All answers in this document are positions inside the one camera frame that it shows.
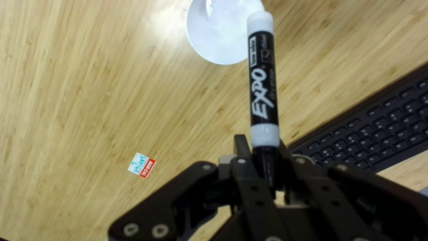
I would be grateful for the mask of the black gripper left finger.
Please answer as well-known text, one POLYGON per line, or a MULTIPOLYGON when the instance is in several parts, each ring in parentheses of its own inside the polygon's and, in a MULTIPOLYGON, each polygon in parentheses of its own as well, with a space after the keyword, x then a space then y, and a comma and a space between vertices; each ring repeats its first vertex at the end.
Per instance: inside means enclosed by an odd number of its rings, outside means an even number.
POLYGON ((188 241, 219 210, 232 217, 212 241, 284 241, 275 205, 287 147, 252 147, 241 134, 235 153, 219 162, 199 161, 118 217, 109 241, 188 241))

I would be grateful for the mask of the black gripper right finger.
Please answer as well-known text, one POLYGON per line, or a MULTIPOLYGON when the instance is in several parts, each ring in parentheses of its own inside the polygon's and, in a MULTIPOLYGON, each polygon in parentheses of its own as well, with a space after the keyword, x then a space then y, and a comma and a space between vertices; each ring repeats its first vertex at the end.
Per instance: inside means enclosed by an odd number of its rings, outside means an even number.
POLYGON ((320 167, 280 147, 276 185, 285 193, 281 241, 428 241, 428 198, 359 167, 320 167))

